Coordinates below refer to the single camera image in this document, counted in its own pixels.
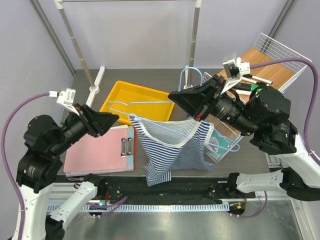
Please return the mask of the light blue wire hanger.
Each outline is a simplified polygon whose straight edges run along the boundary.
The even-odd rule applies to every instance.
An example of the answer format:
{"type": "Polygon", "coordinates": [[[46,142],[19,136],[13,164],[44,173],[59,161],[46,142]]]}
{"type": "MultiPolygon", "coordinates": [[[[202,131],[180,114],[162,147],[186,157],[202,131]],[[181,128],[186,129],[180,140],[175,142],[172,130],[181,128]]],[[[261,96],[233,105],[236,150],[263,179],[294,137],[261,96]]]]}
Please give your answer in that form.
{"type": "MultiPolygon", "coordinates": [[[[202,73],[198,68],[196,67],[189,67],[189,66],[186,66],[181,72],[180,72],[180,76],[179,76],[179,84],[178,84],[178,91],[181,91],[182,90],[182,76],[183,76],[183,73],[187,70],[194,70],[196,72],[199,73],[200,75],[200,86],[202,86],[205,82],[207,82],[211,76],[208,74],[208,73],[202,73]]],[[[121,101],[107,101],[106,102],[106,106],[109,110],[112,110],[112,111],[115,111],[117,113],[120,113],[120,114],[123,114],[123,115],[127,115],[127,116],[133,116],[134,113],[127,113],[127,112],[124,112],[124,111],[120,111],[120,110],[117,110],[117,109],[114,109],[114,108],[111,108],[110,107],[110,104],[121,104],[121,105],[124,105],[124,106],[131,106],[131,105],[135,105],[135,104],[138,104],[138,105],[141,105],[141,104],[173,104],[174,102],[173,101],[170,101],[170,100],[167,100],[167,101],[132,101],[130,103],[125,103],[125,102],[121,102],[121,101]]],[[[220,138],[224,138],[226,141],[229,141],[230,143],[232,143],[232,146],[226,148],[226,147],[223,147],[223,146],[218,146],[217,144],[214,144],[214,143],[210,143],[209,145],[211,147],[217,147],[218,149],[223,149],[225,150],[226,152],[238,152],[240,150],[240,145],[234,141],[234,140],[231,140],[230,138],[222,135],[219,133],[218,130],[216,130],[217,132],[217,135],[220,137],[220,138]]]]}

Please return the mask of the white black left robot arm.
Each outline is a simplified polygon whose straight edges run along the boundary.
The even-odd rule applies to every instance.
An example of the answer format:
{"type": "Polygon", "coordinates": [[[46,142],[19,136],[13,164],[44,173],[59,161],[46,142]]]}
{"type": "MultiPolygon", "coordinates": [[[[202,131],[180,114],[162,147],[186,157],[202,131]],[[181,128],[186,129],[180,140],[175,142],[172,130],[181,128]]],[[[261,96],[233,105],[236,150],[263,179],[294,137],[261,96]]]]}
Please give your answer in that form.
{"type": "Polygon", "coordinates": [[[75,105],[62,126],[43,114],[34,117],[24,133],[27,151],[18,162],[13,187],[19,209],[13,240],[61,240],[72,219],[91,199],[102,199],[106,180],[90,173],[77,191],[57,212],[46,213],[50,193],[63,165],[61,155],[85,135],[101,137],[119,119],[109,112],[97,112],[86,104],[75,105]]]}

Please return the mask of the blue white striped tank top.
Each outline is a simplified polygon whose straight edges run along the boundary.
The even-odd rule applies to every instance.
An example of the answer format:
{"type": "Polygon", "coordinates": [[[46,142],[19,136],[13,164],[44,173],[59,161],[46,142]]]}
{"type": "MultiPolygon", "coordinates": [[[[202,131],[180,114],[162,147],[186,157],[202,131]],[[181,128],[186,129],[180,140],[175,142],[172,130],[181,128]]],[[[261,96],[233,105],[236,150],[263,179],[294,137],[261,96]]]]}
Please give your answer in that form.
{"type": "Polygon", "coordinates": [[[128,119],[148,157],[144,169],[149,187],[170,182],[172,170],[213,169],[214,165],[205,160],[205,154],[214,150],[210,146],[215,128],[212,123],[194,119],[151,121],[134,114],[128,119]]]}

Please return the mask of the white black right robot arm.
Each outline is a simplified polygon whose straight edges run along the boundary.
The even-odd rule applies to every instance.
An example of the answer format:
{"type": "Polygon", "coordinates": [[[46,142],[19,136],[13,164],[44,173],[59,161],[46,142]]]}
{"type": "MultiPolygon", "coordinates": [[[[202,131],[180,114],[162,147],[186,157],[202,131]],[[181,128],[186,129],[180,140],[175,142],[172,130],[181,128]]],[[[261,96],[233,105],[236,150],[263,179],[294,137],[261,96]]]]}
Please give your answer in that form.
{"type": "Polygon", "coordinates": [[[191,117],[204,120],[212,115],[242,136],[251,136],[252,145],[285,164],[269,173],[230,173],[226,193],[236,198],[242,193],[271,191],[300,201],[318,201],[320,166],[289,120],[290,100],[277,89],[264,86],[242,102],[235,90],[225,90],[226,84],[222,76],[214,75],[202,85],[173,91],[168,98],[191,117]]]}

